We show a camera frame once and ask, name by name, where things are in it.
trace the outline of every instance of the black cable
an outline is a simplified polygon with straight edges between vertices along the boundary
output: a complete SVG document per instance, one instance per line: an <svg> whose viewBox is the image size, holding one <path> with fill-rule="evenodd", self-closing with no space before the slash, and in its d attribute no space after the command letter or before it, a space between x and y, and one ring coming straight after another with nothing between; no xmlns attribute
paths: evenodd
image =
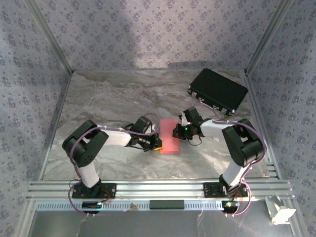
<svg viewBox="0 0 316 237"><path fill-rule="evenodd" d="M190 140L188 139L189 144L190 144L191 146L199 146L199 145L201 145L201 144L202 144L201 137L198 137L198 138L199 138L199 140L201 141L199 144L192 144L192 143L190 142Z"/></svg>
<svg viewBox="0 0 316 237"><path fill-rule="evenodd" d="M131 148L136 148L136 149L140 149L140 150L143 150L143 148L141 147L134 147L134 146L130 146Z"/></svg>
<svg viewBox="0 0 316 237"><path fill-rule="evenodd" d="M128 130L129 127L131 127L132 125L134 125L133 123L130 123L128 125L126 125L125 127L123 127L124 130Z"/></svg>

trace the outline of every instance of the white bracket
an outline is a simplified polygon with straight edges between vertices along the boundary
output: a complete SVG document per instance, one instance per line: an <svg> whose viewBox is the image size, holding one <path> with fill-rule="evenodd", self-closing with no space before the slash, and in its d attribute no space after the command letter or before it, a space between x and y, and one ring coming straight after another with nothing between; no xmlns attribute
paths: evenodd
<svg viewBox="0 0 316 237"><path fill-rule="evenodd" d="M267 196L265 200L274 225L290 224L288 219L295 213L296 209L285 207L279 196Z"/></svg>

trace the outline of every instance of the black mounting bracket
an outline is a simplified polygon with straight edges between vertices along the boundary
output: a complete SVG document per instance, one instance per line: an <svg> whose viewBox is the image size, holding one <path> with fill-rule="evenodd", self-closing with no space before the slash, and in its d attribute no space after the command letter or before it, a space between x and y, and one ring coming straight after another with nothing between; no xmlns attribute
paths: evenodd
<svg viewBox="0 0 316 237"><path fill-rule="evenodd" d="M247 187L245 184L241 184L236 189L227 192L225 185L219 182L203 183L203 191L205 198L231 198L236 193L240 193L242 198L248 197Z"/></svg>
<svg viewBox="0 0 316 237"><path fill-rule="evenodd" d="M203 119L199 115L197 109L192 107L185 110L183 113L190 124L184 127L178 123L172 131L172 136L181 140L192 140L194 135L203 136L200 128L200 125L203 123Z"/></svg>
<svg viewBox="0 0 316 237"><path fill-rule="evenodd" d="M126 130L130 130L132 132L144 133L148 130L150 126L152 126L152 122L150 119L145 116L141 116L135 124L131 123L124 127ZM162 141L159 138L159 134L155 133L150 136L148 135L134 135L130 134L131 139L127 144L127 147L134 147L135 145L140 145L145 152L152 151L155 149L162 148Z"/></svg>
<svg viewBox="0 0 316 237"><path fill-rule="evenodd" d="M116 183L101 183L99 181L91 189L83 183L74 187L73 199L114 199L117 192Z"/></svg>

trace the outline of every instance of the black case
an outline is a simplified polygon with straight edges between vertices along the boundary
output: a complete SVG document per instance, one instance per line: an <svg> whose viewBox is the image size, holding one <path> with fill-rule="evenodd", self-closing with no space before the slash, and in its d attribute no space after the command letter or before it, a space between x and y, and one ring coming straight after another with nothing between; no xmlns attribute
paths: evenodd
<svg viewBox="0 0 316 237"><path fill-rule="evenodd" d="M233 115L248 93L248 89L204 68L190 84L188 93L226 115Z"/></svg>

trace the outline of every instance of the metal edge strip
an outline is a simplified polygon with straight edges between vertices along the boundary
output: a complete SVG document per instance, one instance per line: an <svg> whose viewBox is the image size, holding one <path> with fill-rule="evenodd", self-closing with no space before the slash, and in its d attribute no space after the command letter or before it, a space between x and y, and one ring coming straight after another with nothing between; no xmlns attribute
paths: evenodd
<svg viewBox="0 0 316 237"><path fill-rule="evenodd" d="M45 175L45 171L46 171L46 167L47 167L48 155L49 155L50 149L51 149L51 147L53 145L53 142L54 142L54 138L55 138L55 135L56 135L58 122L59 122L61 113L63 111L63 107L64 107L64 104L65 104L67 93L68 93L68 89L69 89L69 85L70 85L70 82L71 82L71 77L72 76L70 76L70 78L68 79L68 83L66 85L65 92L64 92L64 95L63 95L63 98L62 98L62 101L61 101L60 109L59 109L57 118L55 120L53 132L52 132L52 135L51 135L51 137L49 139L47 150L45 151L45 159L44 159L44 162L43 162L43 164L41 166L41 170L40 170L40 173L39 173L38 181L42 181L43 178L44 178L44 175Z"/></svg>
<svg viewBox="0 0 316 237"><path fill-rule="evenodd" d="M247 73L250 75L252 74L254 68L258 64L262 54L266 50L267 46L269 45L273 35L277 31L281 21L283 20L285 14L287 13L288 9L292 5L293 0L281 0L274 11L274 14L268 23L268 26L263 33L261 40L259 41L257 48L255 49L254 53L252 54L248 65L246 67Z"/></svg>
<svg viewBox="0 0 316 237"><path fill-rule="evenodd" d="M258 99L253 94L254 89L253 89L251 80L249 79L249 76L246 75L246 78L247 78L247 80L246 80L247 87L248 87L248 89L250 89L249 92L250 92L251 97L252 97L251 103L254 103L253 107L256 109L256 111L254 111L257 114L255 117L258 118L258 120L259 120L258 121L259 130L260 130L260 132L263 133L263 135L264 135L263 137L266 139L267 152L270 153L269 157L272 159L271 162L274 164L276 174L279 177L279 179L282 180L282 173L281 173L281 170L277 164L277 159L276 159L273 147L272 147L271 142L270 142L271 139L270 139L270 136L268 135L267 127L264 123L261 110L259 110L259 107L258 107L258 105L259 105ZM295 237L308 236L307 228L306 228L306 225L304 223L303 216L302 216L300 208L297 204L297 201L296 200L292 200L292 201L285 200L285 201L286 201L288 207L296 209L296 212L294 213L294 215L290 219L290 225L291 225L291 229L293 231L294 236Z"/></svg>
<svg viewBox="0 0 316 237"><path fill-rule="evenodd" d="M247 183L289 183L289 180L279 180L271 178L246 178ZM128 185L145 185L145 184L201 184L206 182L219 182L218 179L125 179L125 180L102 180L103 183L116 183ZM32 185L68 185L69 181L33 181Z"/></svg>
<svg viewBox="0 0 316 237"><path fill-rule="evenodd" d="M177 183L177 180L169 180L173 183L125 183L117 185L117 198L128 199L160 199L160 198L203 198L203 182ZM259 198L269 195L280 195L282 198L293 198L293 189L288 180L258 179L257 182L248 182L253 194ZM54 182L54 185L35 183L30 185L27 199L32 200L62 200L67 199L68 184Z"/></svg>
<svg viewBox="0 0 316 237"><path fill-rule="evenodd" d="M288 208L296 209L296 212L290 218L290 226L295 237L309 236L306 225L303 220L300 207L298 206L297 200L284 200L285 206Z"/></svg>
<svg viewBox="0 0 316 237"><path fill-rule="evenodd" d="M257 118L255 104L252 102L253 101L253 98L252 98L253 91L252 91L252 88L249 87L248 84L247 84L247 74L245 72L244 72L243 80L244 80L244 84L247 87L248 92L249 92L249 93L246 94L246 99L247 99L247 101L250 104L251 118L253 120L252 122L254 122L254 126L255 127L259 127L259 132L260 132L260 134L262 134L262 130L261 130L261 127L260 127L259 119ZM268 162L271 162L270 159L269 159L269 156L267 156L267 155L265 156L264 162L266 163L266 165L267 165Z"/></svg>
<svg viewBox="0 0 316 237"><path fill-rule="evenodd" d="M82 74L86 74L86 73L117 73L117 72L132 72L132 73L137 73L137 72L159 72L159 71L166 71L166 72L170 72L170 71L177 71L177 72L197 72L200 73L201 70L203 70L204 67L200 67L200 68L148 68L148 69L143 69L143 68L136 68L136 69L126 69L126 70L119 70L119 69L112 69L112 70L93 70L93 71L87 71L87 70L76 70L76 73L79 74L80 76ZM212 70L214 71L219 71L222 73L225 72L240 72L243 71L244 69L238 68L238 69L222 69L222 68L212 68Z"/></svg>
<svg viewBox="0 0 316 237"><path fill-rule="evenodd" d="M60 48L52 30L50 29L47 21L45 20L45 17L43 16L38 4L35 0L25 0L26 5L30 9L31 14L33 15L35 21L38 23L39 27L41 28L42 32L46 36L46 39L50 43L53 51L55 52L57 58L67 71L68 75L71 76L72 69L67 61L62 49Z"/></svg>
<svg viewBox="0 0 316 237"><path fill-rule="evenodd" d="M259 125L260 133L263 134L263 137L266 140L268 157L271 159L270 162L272 162L274 164L274 166L275 166L277 176L280 179L282 179L281 170L280 170L280 168L279 168L279 166L277 164L277 159L276 159L273 147L271 145L271 139L270 139L270 136L268 134L268 129L267 129L265 123L264 123L263 115L262 115L262 113L261 113L261 111L259 109L260 107L259 107L258 99L257 99L256 96L254 96L254 88L252 86L252 83L251 83L249 77L246 76L246 78L247 78L246 84L247 84L247 87L249 89L249 94L250 94L250 97L251 97L251 103L253 104L252 106L254 108L255 118L257 118L257 123Z"/></svg>
<svg viewBox="0 0 316 237"><path fill-rule="evenodd" d="M102 208L84 208L81 207L82 201L74 201L74 205L79 210L95 210L95 211L128 211L133 207L137 211L149 211L150 200L112 200L109 203L104 203ZM36 211L73 211L74 209L68 201L38 201ZM222 202L220 200L185 200L184 211L193 210L224 210Z"/></svg>
<svg viewBox="0 0 316 237"><path fill-rule="evenodd" d="M31 229L33 217L34 217L34 210L37 207L36 201L26 201L24 202L24 206L19 218L19 222L15 228L13 236L15 237L26 237L29 234Z"/></svg>

